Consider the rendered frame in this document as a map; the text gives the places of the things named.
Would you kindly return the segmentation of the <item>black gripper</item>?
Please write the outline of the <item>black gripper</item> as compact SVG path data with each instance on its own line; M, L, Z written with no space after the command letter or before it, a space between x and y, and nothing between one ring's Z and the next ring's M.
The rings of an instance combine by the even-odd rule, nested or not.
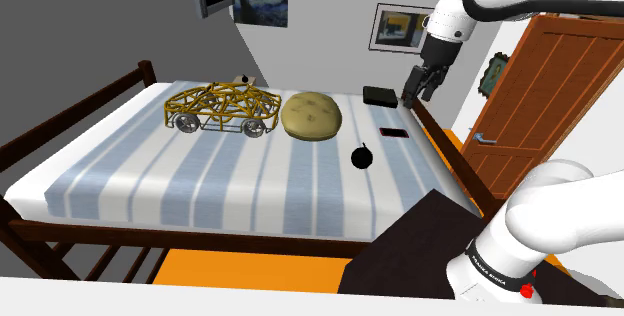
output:
M443 83L461 47L461 42L449 42L427 34L420 53L423 66L412 68L403 87L402 99L413 100L424 88L421 99L429 102L434 91Z

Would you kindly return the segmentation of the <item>black flat box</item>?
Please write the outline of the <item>black flat box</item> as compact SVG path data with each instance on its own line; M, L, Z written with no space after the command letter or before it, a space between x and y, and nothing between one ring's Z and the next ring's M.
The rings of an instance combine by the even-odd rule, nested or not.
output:
M397 108L398 98L393 89L375 86L363 87L363 102L387 108Z

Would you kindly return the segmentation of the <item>small dark framed portrait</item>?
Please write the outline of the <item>small dark framed portrait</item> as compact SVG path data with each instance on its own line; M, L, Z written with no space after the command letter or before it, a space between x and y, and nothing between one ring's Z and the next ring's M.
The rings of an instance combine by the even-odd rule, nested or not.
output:
M509 56L502 52L495 53L489 60L478 87L478 92L482 96L490 97L508 61Z

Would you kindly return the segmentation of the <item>black round bomb-shaped ball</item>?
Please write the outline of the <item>black round bomb-shaped ball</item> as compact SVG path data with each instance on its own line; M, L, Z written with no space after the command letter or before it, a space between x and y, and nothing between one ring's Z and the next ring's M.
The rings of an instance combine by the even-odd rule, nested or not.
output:
M367 169L373 163L373 154L365 143L351 153L351 163L357 169Z

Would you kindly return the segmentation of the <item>tan round potato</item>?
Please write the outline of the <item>tan round potato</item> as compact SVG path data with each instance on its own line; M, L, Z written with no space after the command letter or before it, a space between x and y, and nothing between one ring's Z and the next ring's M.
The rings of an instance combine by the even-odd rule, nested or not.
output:
M342 125L342 113L328 95L300 92L291 96L281 109L285 132L303 141L324 141L333 138Z

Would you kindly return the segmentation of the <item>brown wooden door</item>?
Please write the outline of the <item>brown wooden door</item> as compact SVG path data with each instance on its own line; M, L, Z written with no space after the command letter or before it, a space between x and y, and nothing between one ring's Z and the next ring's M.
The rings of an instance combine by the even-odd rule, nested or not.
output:
M544 162L624 69L624 20L531 19L461 153L497 199Z

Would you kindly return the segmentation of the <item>dark robot stand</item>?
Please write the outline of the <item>dark robot stand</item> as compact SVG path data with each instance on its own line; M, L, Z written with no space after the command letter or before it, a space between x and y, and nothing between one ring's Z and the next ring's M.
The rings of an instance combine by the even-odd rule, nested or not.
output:
M345 266L338 292L452 299L447 264L484 227L433 189Z

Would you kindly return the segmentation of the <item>wooden bed with striped cover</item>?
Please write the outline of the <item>wooden bed with striped cover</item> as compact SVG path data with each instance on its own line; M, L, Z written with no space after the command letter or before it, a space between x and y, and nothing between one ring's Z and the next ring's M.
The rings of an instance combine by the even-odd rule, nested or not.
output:
M370 106L336 94L337 135L318 143L279 126L264 136L165 126L163 104L188 83L156 81L149 62L0 147L0 172L136 83L144 90L0 195L0 242L43 278L74 279L77 244L105 253L159 249L356 256L435 189L478 217L493 200L423 106ZM405 129L385 137L381 127ZM351 153L365 143L364 170Z

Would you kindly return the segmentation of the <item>framed diner wall picture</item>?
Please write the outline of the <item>framed diner wall picture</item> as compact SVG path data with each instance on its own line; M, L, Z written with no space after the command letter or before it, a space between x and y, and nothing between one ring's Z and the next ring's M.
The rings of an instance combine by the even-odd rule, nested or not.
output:
M429 7L378 3L369 39L370 51L421 53L427 35Z

